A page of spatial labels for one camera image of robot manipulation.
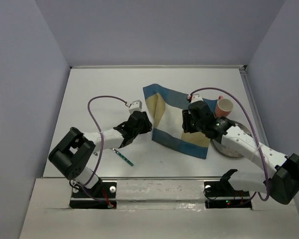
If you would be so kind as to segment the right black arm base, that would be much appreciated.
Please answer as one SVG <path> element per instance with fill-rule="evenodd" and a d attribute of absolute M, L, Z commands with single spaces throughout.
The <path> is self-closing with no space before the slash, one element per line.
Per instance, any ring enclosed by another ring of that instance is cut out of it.
<path fill-rule="evenodd" d="M 220 181 L 204 182 L 204 196 L 206 209 L 252 209 L 250 193 L 236 191 L 232 188 L 222 188 Z"/>

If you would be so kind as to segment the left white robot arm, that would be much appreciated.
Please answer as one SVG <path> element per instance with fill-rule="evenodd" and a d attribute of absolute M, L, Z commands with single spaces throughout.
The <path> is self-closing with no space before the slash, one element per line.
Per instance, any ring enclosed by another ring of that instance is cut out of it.
<path fill-rule="evenodd" d="M 133 112 L 127 121 L 101 133 L 83 133 L 72 127 L 52 149 L 48 160 L 66 179 L 78 182 L 88 196 L 95 197 L 102 188 L 102 179 L 87 166 L 91 155 L 97 152 L 101 156 L 104 149 L 126 147 L 138 135 L 151 130 L 147 113 L 140 111 Z"/>

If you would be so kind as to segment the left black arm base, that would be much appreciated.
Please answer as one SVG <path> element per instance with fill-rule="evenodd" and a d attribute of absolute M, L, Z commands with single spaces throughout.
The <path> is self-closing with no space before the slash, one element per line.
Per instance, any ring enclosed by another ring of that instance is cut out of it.
<path fill-rule="evenodd" d="M 69 207 L 72 209 L 116 209 L 117 200 L 117 181 L 104 180 L 101 189 L 94 195 L 88 189 L 82 187 L 71 180 L 69 182 L 71 187 L 71 196 Z"/>

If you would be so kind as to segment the blue beige checked cloth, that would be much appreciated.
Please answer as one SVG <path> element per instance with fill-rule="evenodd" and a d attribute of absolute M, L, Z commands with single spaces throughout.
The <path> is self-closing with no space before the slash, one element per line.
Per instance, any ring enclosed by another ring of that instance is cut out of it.
<path fill-rule="evenodd" d="M 153 119 L 152 141 L 192 157 L 206 159 L 210 144 L 203 133 L 185 133 L 182 111 L 189 106 L 187 94 L 159 84 L 143 87 L 149 114 Z"/>

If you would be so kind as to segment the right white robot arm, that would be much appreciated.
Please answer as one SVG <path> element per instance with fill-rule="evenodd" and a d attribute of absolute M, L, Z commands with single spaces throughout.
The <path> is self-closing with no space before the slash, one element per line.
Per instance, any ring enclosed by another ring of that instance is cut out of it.
<path fill-rule="evenodd" d="M 221 177 L 219 189 L 224 195 L 235 191 L 265 193 L 276 202 L 287 205 L 299 191 L 299 156 L 287 156 L 258 142 L 226 117 L 216 118 L 204 101 L 191 103 L 182 111 L 185 133 L 201 132 L 207 138 L 243 155 L 261 173 L 230 169 Z"/>

